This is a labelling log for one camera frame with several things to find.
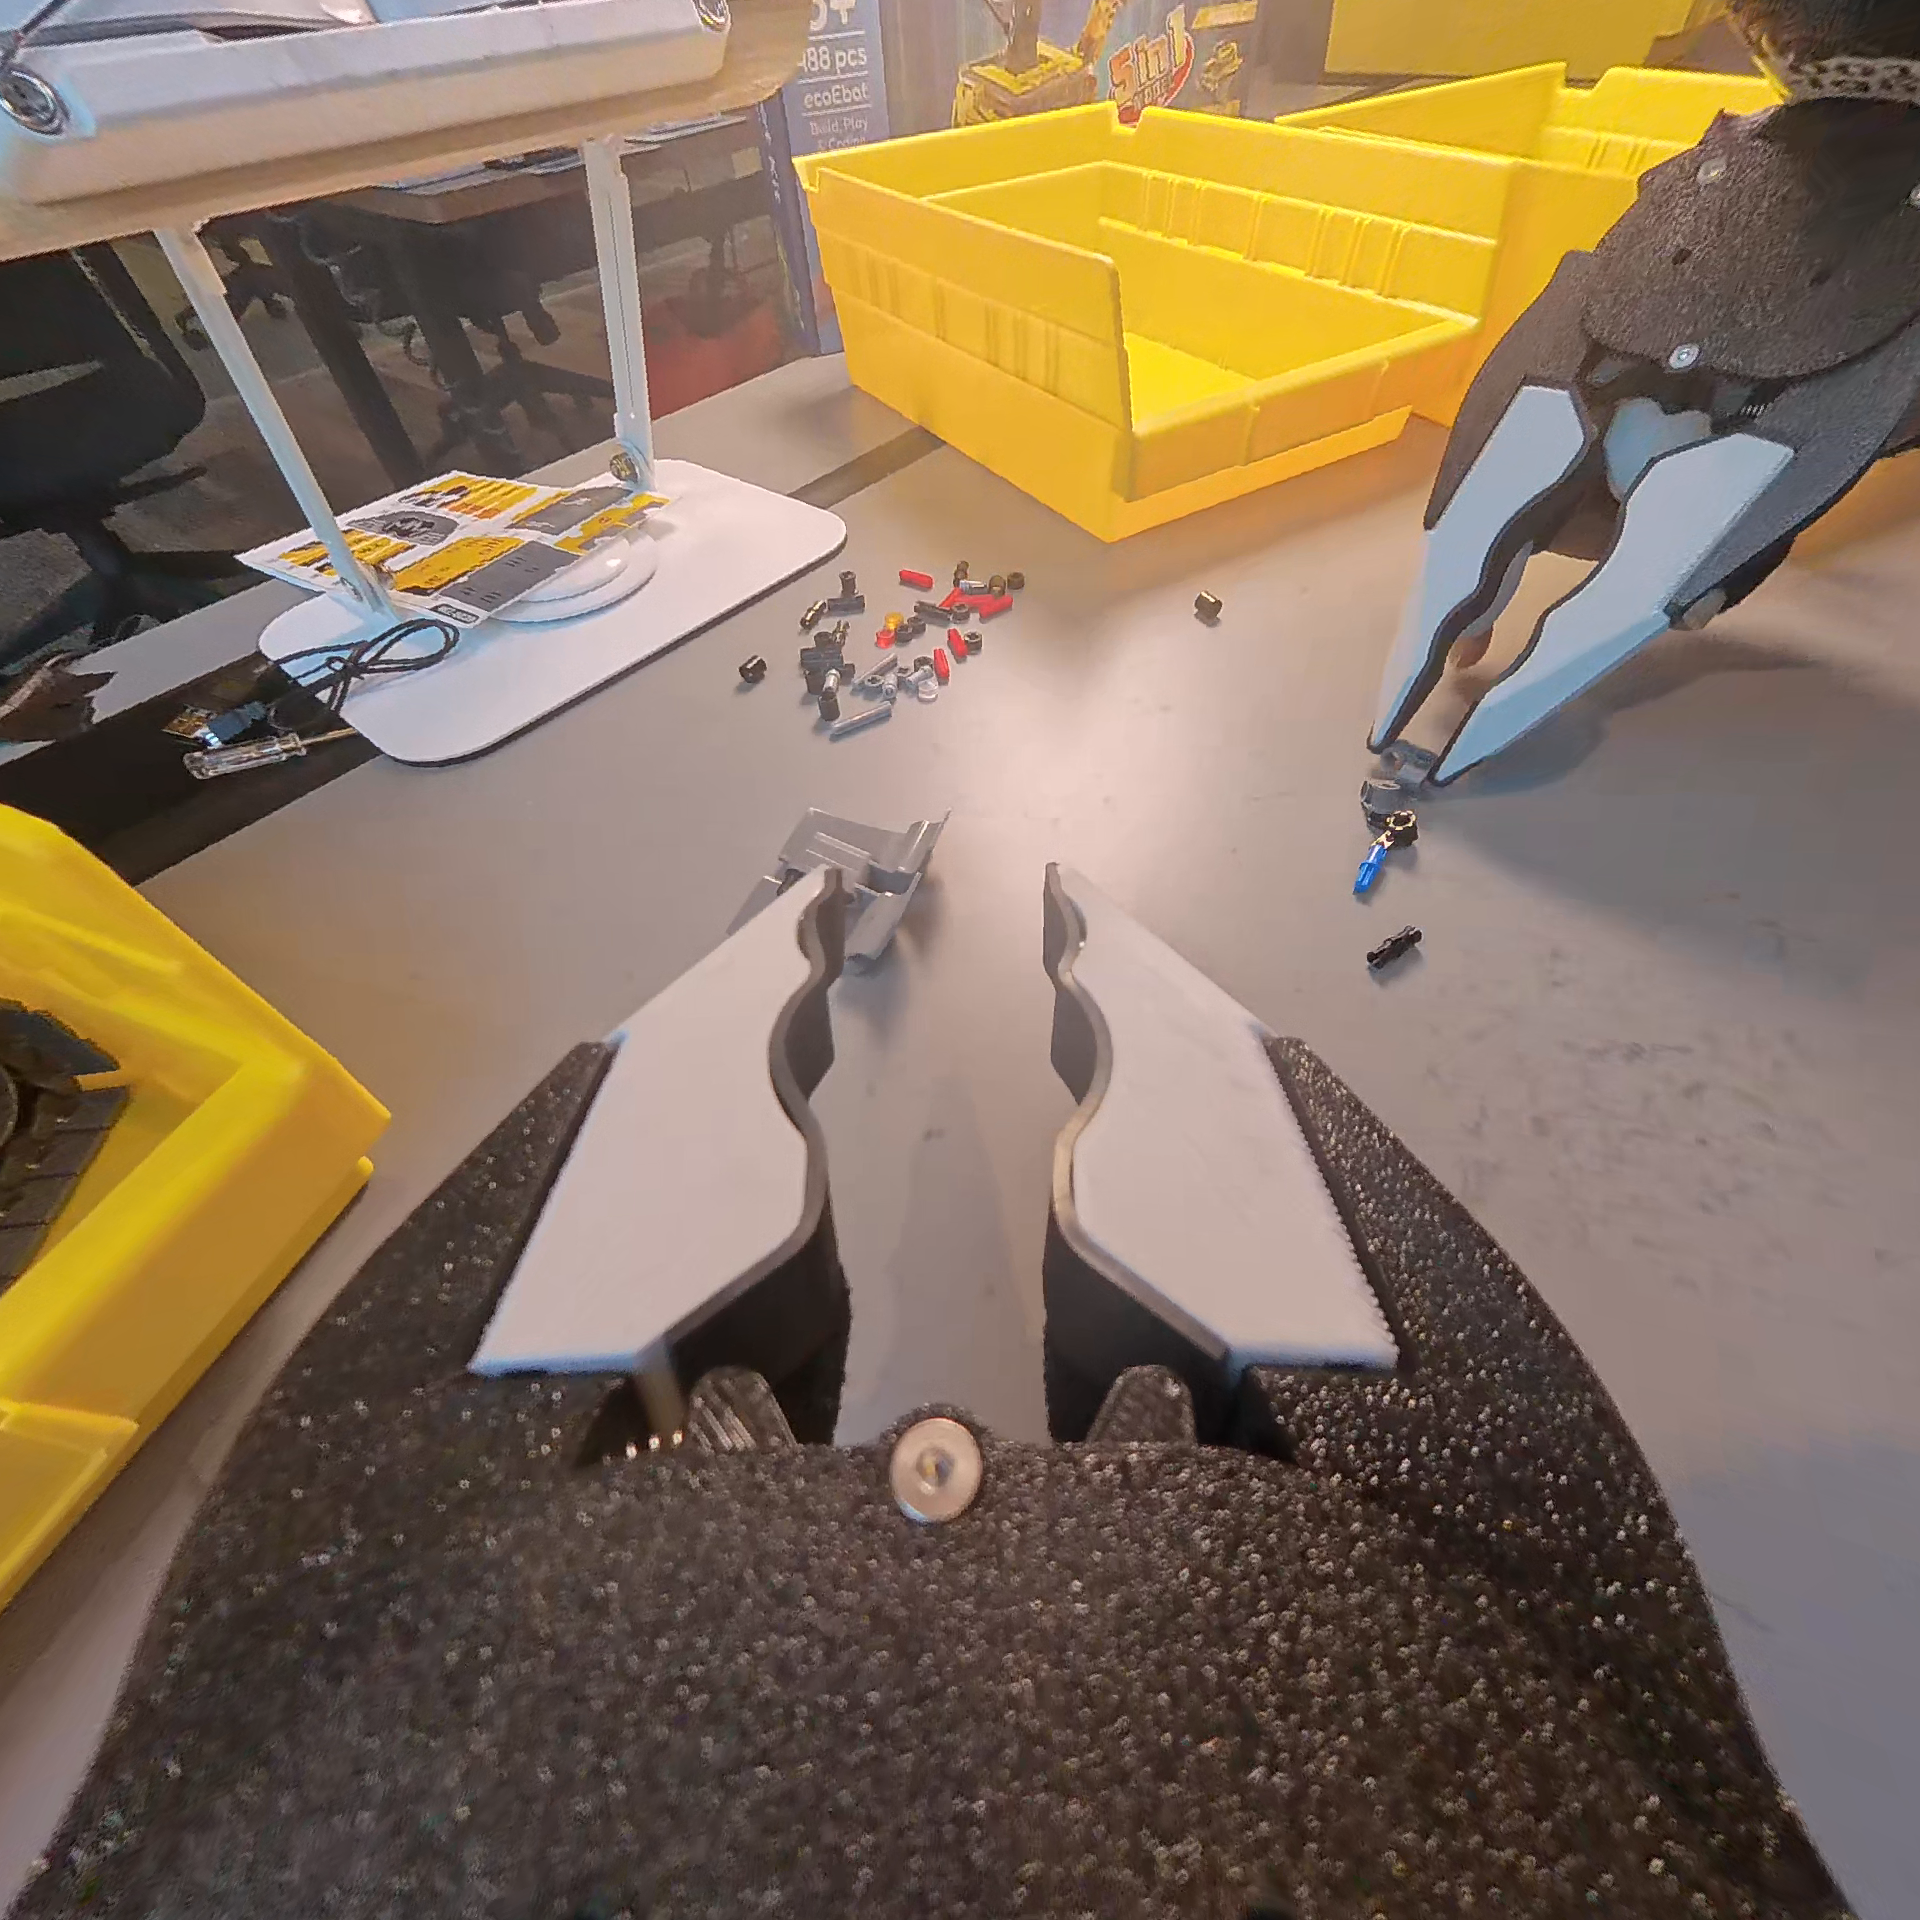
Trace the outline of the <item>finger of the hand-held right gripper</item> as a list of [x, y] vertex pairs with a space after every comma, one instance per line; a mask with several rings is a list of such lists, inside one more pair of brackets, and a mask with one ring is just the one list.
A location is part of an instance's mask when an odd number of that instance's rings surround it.
[[1371, 753], [1402, 739], [1456, 645], [1494, 627], [1525, 563], [1593, 481], [1596, 458], [1593, 421], [1573, 392], [1523, 387], [1504, 405], [1448, 503], [1428, 511], [1420, 575], [1382, 669]]
[[1630, 493], [1616, 544], [1554, 605], [1525, 656], [1469, 712], [1430, 774], [1452, 785], [1515, 745], [1698, 600], [1694, 576], [1788, 469], [1786, 443], [1721, 438], [1667, 454]]

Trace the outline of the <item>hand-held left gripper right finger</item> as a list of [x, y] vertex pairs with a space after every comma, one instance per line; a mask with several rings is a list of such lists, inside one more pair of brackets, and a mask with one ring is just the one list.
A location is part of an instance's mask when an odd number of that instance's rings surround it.
[[1392, 1377], [1402, 1344], [1280, 1037], [1091, 879], [1042, 883], [1049, 1061], [1073, 1096], [1042, 1250], [1048, 1429], [1161, 1369], [1205, 1438], [1254, 1373]]

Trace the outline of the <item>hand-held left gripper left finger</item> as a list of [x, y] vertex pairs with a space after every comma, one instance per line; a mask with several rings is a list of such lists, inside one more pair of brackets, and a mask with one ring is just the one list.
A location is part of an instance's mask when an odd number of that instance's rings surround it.
[[812, 1099], [845, 915], [836, 870], [790, 883], [608, 1037], [473, 1377], [621, 1383], [667, 1438], [741, 1369], [798, 1441], [834, 1438], [850, 1296]]

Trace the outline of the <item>yellow plastic bin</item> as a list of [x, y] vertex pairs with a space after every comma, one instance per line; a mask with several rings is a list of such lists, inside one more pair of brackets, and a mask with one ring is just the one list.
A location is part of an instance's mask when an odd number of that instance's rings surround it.
[[366, 1187], [389, 1112], [78, 841], [3, 810], [3, 1002], [129, 1105], [3, 1289], [11, 1601]]
[[1106, 105], [849, 160], [852, 382], [1101, 542], [1396, 440], [1462, 371], [1512, 185]]
[[1667, 360], [1763, 401], [1865, 368], [1916, 329], [1916, 74], [1780, 102], [1764, 81], [1518, 67], [1289, 113], [1420, 155], [1512, 171], [1483, 321], [1418, 417], [1454, 429], [1469, 385], [1570, 254], [1598, 256], [1604, 353]]

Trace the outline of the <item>silver toy scoop part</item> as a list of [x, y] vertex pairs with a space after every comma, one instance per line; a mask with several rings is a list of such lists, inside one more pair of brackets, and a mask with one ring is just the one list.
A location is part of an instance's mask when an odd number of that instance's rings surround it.
[[726, 934], [821, 870], [836, 870], [849, 895], [843, 954], [856, 970], [876, 970], [920, 891], [952, 814], [884, 830], [809, 807], [760, 875]]

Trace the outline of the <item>pile of small toy parts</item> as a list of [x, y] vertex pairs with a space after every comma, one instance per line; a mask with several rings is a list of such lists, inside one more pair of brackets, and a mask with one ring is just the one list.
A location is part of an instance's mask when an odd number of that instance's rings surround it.
[[891, 592], [867, 594], [858, 569], [843, 567], [798, 617], [790, 659], [812, 726], [845, 739], [886, 722], [902, 705], [938, 705], [1024, 591], [1019, 567], [974, 571], [957, 563], [946, 584], [901, 567]]

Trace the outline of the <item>grey desk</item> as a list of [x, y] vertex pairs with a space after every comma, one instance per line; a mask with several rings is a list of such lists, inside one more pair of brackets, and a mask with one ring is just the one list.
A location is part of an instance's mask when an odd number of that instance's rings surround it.
[[[579, 1040], [714, 950], [806, 807], [952, 814], [834, 998], [841, 1434], [1044, 1437], [1062, 862], [1313, 1045], [1523, 1267], [1661, 1477], [1752, 1712], [1860, 1915], [1916, 1915], [1916, 469], [1648, 648], [1353, 899], [1377, 683], [1445, 432], [1101, 544], [821, 360], [673, 458], [899, 567], [1021, 569], [942, 701], [829, 744], [788, 587], [478, 760], [355, 761], [146, 879], [392, 1112], [376, 1176], [4, 1613], [4, 1905], [84, 1776], [250, 1408]], [[1219, 624], [1194, 597], [1224, 601]], [[1420, 951], [1374, 974], [1403, 926]]]

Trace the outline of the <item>stacked yellow bins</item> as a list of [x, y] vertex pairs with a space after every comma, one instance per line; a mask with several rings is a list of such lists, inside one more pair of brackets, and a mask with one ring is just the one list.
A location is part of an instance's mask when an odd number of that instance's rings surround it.
[[1724, 2], [1332, 2], [1330, 78], [1462, 81], [1562, 65], [1570, 81], [1672, 65]]

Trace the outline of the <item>white folding stand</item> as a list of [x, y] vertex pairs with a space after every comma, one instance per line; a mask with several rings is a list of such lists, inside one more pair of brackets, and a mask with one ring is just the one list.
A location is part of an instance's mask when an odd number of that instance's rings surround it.
[[[806, 24], [806, 6], [4, 6], [4, 259], [155, 237], [304, 514], [242, 563], [304, 592], [259, 648], [328, 705], [330, 736], [419, 769], [468, 761], [843, 547], [833, 512], [656, 456], [619, 169], [636, 134], [776, 94]], [[548, 627], [385, 611], [202, 230], [560, 147], [585, 167], [613, 373], [613, 450], [570, 487], [611, 474], [670, 498], [653, 579]]]

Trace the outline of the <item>yellow grey sticker sheet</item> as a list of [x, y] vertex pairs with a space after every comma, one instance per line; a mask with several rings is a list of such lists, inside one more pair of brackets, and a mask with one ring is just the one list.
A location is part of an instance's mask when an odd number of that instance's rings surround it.
[[548, 627], [613, 609], [656, 571], [652, 522], [670, 498], [606, 474], [579, 487], [445, 471], [342, 525], [385, 611], [470, 630]]

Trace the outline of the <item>blue toy box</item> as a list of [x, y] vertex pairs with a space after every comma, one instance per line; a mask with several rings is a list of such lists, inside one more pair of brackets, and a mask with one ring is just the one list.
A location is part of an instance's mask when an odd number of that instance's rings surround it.
[[843, 353], [858, 294], [858, 195], [850, 152], [894, 134], [881, 2], [813, 2], [800, 67], [777, 102], [785, 118], [785, 201], [800, 219], [796, 294], [803, 339]]

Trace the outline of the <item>black office chair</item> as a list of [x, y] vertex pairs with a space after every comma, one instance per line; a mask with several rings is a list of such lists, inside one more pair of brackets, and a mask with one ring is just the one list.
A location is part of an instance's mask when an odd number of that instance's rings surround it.
[[427, 367], [445, 394], [443, 448], [459, 442], [509, 442], [504, 414], [512, 402], [528, 424], [558, 435], [548, 398], [581, 405], [608, 395], [608, 385], [596, 375], [539, 363], [517, 347], [509, 315], [524, 321], [537, 346], [560, 341], [560, 327], [547, 312], [532, 274], [456, 262], [438, 264], [427, 283], [435, 301], [417, 318]]
[[107, 246], [26, 256], [3, 271], [4, 537], [72, 542], [84, 579], [4, 645], [4, 663], [69, 635], [98, 649], [139, 619], [214, 600], [238, 576], [225, 551], [130, 549], [109, 526], [133, 501], [200, 469], [146, 479], [203, 421], [202, 385]]

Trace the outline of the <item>dark office table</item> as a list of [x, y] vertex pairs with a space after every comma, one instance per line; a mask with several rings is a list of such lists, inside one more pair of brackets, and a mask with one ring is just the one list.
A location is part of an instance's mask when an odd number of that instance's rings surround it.
[[[750, 128], [726, 119], [681, 136], [644, 136], [619, 155], [642, 283], [644, 375], [653, 418], [712, 398], [785, 360], [776, 195]], [[526, 442], [576, 448], [613, 408], [608, 346], [594, 267], [585, 162], [545, 150], [481, 160], [438, 177], [355, 189], [328, 200], [241, 214], [203, 230], [236, 318], [260, 307], [299, 321], [347, 418], [389, 481], [468, 459], [517, 474]], [[548, 398], [558, 435], [520, 405], [512, 440], [443, 448], [445, 394], [427, 367], [419, 314], [442, 264], [517, 267], [539, 281], [560, 341], [536, 343], [509, 315], [532, 362], [598, 378], [608, 395], [581, 405]]]

